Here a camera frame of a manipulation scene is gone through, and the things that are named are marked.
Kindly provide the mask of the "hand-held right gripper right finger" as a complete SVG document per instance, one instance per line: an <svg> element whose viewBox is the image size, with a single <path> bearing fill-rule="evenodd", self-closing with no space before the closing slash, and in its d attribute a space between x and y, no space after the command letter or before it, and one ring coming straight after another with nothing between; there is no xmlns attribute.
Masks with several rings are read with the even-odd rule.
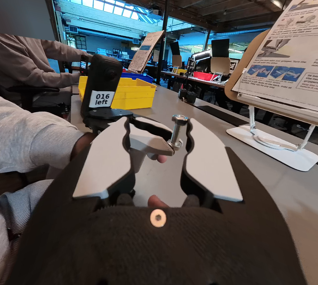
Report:
<svg viewBox="0 0 318 285"><path fill-rule="evenodd" d="M188 121L186 135L182 174L219 200L243 201L224 143L194 118Z"/></svg>

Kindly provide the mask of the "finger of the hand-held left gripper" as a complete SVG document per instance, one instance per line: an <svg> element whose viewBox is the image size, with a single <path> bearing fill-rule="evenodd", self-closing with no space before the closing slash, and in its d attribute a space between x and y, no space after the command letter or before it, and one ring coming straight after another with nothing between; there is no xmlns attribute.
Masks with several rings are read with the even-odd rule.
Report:
<svg viewBox="0 0 318 285"><path fill-rule="evenodd" d="M132 157L134 173L139 172L145 156L148 156L151 160L156 160L159 155L174 155L174 150L161 136L153 135L134 125L130 125L129 140L129 153Z"/></svg>
<svg viewBox="0 0 318 285"><path fill-rule="evenodd" d="M129 117L129 123L136 128L149 132L152 135L159 136L165 141L168 141L172 137L173 131L157 121L147 119L145 117Z"/></svg>

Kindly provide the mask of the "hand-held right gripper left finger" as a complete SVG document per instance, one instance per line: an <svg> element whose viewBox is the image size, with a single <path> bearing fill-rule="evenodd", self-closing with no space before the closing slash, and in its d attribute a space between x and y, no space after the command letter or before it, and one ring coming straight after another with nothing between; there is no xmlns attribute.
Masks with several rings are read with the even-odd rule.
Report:
<svg viewBox="0 0 318 285"><path fill-rule="evenodd" d="M73 199L115 199L123 193L134 193L136 179L129 135L129 118L122 117L72 161L76 183Z"/></svg>

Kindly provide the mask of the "steel bolt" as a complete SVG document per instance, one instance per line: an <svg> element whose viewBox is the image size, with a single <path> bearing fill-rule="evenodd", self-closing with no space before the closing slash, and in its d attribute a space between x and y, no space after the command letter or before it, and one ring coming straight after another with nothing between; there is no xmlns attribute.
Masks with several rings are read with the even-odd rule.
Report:
<svg viewBox="0 0 318 285"><path fill-rule="evenodd" d="M180 130L181 130L182 125L180 123L175 122L172 136L171 138L167 141L167 144L174 150L178 151L182 146L183 146L183 141L180 139Z"/></svg>

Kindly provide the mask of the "long wooden desk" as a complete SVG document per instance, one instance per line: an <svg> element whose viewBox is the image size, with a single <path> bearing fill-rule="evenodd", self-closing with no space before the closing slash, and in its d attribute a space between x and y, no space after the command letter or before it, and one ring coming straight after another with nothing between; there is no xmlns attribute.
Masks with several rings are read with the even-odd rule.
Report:
<svg viewBox="0 0 318 285"><path fill-rule="evenodd" d="M200 83L200 84L206 84L206 85L209 85L209 86L215 86L215 87L219 87L219 88L225 88L226 84L225 83L217 83L217 82L214 82L214 81L207 81L207 80L201 80L201 79L198 79L196 77L193 77L193 76L189 76L188 78L186 76L180 76L176 73L172 73L172 72L166 72L166 71L161 71L161 76L172 76L172 77L175 77L175 78L179 78L179 79L183 79L183 80L188 80L189 82L192 81L192 82L196 82L196 83Z"/></svg>

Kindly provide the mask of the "desk lamp light bar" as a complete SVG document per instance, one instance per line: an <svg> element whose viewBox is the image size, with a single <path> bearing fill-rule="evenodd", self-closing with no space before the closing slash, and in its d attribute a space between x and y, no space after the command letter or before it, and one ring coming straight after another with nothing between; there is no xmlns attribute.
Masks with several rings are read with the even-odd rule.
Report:
<svg viewBox="0 0 318 285"><path fill-rule="evenodd" d="M193 59L193 61L201 61L201 60L209 59L211 58L211 56L212 56L212 50L207 49L207 50L203 50L201 52L192 54L191 58Z"/></svg>

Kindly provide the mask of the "person's left hand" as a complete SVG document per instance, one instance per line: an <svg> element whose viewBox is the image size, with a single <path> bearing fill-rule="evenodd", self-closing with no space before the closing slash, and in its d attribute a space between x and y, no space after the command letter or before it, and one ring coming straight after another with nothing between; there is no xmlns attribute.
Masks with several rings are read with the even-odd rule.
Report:
<svg viewBox="0 0 318 285"><path fill-rule="evenodd" d="M72 161L82 150L88 147L96 137L97 135L94 133L85 132L73 146L72 152L70 154L70 161Z"/></svg>

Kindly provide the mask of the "person's right hand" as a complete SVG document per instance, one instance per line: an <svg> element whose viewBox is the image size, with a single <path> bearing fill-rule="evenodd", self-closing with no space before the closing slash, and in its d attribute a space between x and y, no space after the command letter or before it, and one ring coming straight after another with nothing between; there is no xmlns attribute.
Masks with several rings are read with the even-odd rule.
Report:
<svg viewBox="0 0 318 285"><path fill-rule="evenodd" d="M152 195L148 199L148 207L152 208L168 208L169 206L160 200L156 195Z"/></svg>

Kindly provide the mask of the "blue plastic bin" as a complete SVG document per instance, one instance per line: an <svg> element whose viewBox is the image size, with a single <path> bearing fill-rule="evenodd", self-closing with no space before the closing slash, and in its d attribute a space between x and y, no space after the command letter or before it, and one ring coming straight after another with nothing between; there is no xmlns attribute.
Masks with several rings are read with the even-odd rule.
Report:
<svg viewBox="0 0 318 285"><path fill-rule="evenodd" d="M153 83L153 78L151 76L138 73L122 72L121 78L131 78L132 80L140 79L151 84Z"/></svg>

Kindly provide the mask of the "black battery charger block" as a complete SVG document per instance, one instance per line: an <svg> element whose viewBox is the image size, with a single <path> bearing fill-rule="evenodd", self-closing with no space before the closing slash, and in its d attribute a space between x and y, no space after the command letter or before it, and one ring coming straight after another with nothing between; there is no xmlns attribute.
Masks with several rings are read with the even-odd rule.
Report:
<svg viewBox="0 0 318 285"><path fill-rule="evenodd" d="M198 86L190 84L182 84L178 91L178 98L185 103L194 104L196 99L200 96L202 89Z"/></svg>

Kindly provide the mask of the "cardboard instruction board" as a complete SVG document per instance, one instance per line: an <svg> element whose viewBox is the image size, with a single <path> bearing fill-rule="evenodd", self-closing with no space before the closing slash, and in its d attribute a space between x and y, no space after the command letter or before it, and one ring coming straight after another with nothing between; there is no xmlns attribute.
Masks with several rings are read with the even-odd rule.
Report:
<svg viewBox="0 0 318 285"><path fill-rule="evenodd" d="M139 50L133 56L131 63L128 67L128 72L141 74L144 72L145 67L152 55L152 51L160 41L165 31L158 31L148 33L142 42Z"/></svg>

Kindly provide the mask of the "black office chair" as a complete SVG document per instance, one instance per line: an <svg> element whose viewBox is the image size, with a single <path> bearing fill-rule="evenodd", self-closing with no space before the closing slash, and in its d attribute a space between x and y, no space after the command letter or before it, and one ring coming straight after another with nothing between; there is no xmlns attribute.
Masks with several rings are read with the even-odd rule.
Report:
<svg viewBox="0 0 318 285"><path fill-rule="evenodd" d="M70 116L71 108L69 105L66 105L64 102L59 102L58 104L50 104L50 106L34 106L34 98L37 95L42 95L43 93L59 93L59 88L51 87L33 87L33 86L13 86L6 88L6 92L9 93L18 93L21 98L21 108L27 110L31 113L36 112L48 112L63 119L68 119Z"/></svg>

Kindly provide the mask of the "red plastic bin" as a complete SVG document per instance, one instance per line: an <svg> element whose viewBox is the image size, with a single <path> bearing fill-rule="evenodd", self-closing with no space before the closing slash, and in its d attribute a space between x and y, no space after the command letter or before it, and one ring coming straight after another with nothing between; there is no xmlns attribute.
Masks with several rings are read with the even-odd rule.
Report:
<svg viewBox="0 0 318 285"><path fill-rule="evenodd" d="M217 77L217 74L194 71L193 77L199 80L212 81Z"/></svg>

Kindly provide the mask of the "ceiling projector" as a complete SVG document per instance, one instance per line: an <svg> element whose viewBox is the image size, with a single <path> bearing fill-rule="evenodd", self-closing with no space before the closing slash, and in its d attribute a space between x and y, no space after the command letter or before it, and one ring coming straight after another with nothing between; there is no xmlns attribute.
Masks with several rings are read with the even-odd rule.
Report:
<svg viewBox="0 0 318 285"><path fill-rule="evenodd" d="M152 4L147 12L147 16L154 20L163 20L162 10L159 5Z"/></svg>

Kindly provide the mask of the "black pole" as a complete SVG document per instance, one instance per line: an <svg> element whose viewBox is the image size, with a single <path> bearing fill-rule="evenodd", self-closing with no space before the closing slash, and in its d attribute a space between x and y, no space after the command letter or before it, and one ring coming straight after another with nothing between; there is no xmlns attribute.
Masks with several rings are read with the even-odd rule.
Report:
<svg viewBox="0 0 318 285"><path fill-rule="evenodd" d="M164 17L163 17L163 25L162 25L163 35L161 37L159 59L158 59L158 64L157 64L157 77L156 77L156 84L157 85L160 85L160 79L161 79L161 70L162 70L162 61L164 58L166 29L167 29L167 22L168 22L168 17L169 17L169 1L170 0L165 0Z"/></svg>

